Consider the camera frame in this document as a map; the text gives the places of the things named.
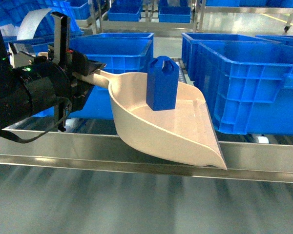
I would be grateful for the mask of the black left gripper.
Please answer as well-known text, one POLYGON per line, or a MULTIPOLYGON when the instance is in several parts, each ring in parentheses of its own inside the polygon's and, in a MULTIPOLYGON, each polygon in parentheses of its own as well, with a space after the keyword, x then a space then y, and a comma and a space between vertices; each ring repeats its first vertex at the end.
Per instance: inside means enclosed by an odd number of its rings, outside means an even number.
POLYGON ((92 84, 77 78, 77 76, 88 76, 104 69, 105 67, 106 63, 90 60, 85 54, 77 50, 70 48, 67 50, 66 66, 62 69, 70 82, 69 99, 72 102, 72 112, 83 109, 94 87, 92 84))

